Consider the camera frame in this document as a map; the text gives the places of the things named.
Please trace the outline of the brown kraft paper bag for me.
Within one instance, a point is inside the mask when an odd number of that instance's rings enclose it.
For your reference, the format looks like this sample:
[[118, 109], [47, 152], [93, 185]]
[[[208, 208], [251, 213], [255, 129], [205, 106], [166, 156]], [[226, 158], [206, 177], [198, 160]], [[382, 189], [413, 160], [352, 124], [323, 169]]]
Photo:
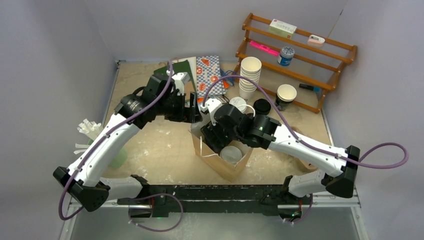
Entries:
[[203, 135], [201, 133], [201, 127], [203, 124], [194, 123], [190, 126], [190, 133], [192, 136], [192, 142], [194, 152], [196, 156], [200, 157], [209, 167], [211, 167], [218, 175], [223, 179], [233, 182], [241, 172], [245, 169], [249, 158], [252, 155], [253, 148], [239, 142], [232, 141], [229, 146], [235, 146], [239, 148], [243, 154], [242, 159], [236, 164], [230, 164], [227, 161], [220, 158], [219, 153], [214, 153], [204, 142]]

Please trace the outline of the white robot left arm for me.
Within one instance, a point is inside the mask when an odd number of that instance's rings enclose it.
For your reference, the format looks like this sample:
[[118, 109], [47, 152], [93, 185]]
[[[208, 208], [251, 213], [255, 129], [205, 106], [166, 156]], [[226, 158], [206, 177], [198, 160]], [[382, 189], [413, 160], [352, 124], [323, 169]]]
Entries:
[[190, 80], [186, 72], [171, 75], [155, 73], [145, 86], [124, 96], [109, 122], [89, 148], [70, 166], [58, 167], [53, 177], [88, 212], [105, 202], [129, 198], [146, 203], [149, 191], [138, 176], [104, 178], [102, 175], [123, 146], [157, 116], [179, 123], [197, 123], [202, 116], [197, 96], [191, 92], [186, 106], [184, 87]]

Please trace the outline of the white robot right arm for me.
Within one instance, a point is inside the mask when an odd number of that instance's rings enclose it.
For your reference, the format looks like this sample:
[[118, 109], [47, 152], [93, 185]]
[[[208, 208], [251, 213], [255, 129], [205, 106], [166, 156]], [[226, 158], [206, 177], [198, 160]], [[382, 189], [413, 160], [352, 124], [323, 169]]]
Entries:
[[210, 122], [201, 128], [205, 143], [220, 151], [231, 141], [251, 148], [285, 153], [311, 163], [318, 169], [285, 178], [280, 196], [288, 204], [307, 194], [327, 191], [337, 197], [351, 198], [357, 175], [360, 150], [330, 146], [292, 131], [267, 115], [242, 113], [231, 104], [207, 103], [199, 107]]

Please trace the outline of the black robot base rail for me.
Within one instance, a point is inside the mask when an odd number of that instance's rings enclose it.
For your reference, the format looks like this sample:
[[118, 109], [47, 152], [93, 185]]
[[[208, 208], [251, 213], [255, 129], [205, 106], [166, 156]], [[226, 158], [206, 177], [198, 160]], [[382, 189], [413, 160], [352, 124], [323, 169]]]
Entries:
[[154, 218], [170, 213], [262, 214], [296, 220], [309, 207], [312, 195], [296, 197], [288, 192], [288, 181], [283, 184], [242, 185], [172, 185], [149, 184], [137, 177], [142, 189], [135, 198], [123, 198], [120, 205], [146, 205]]

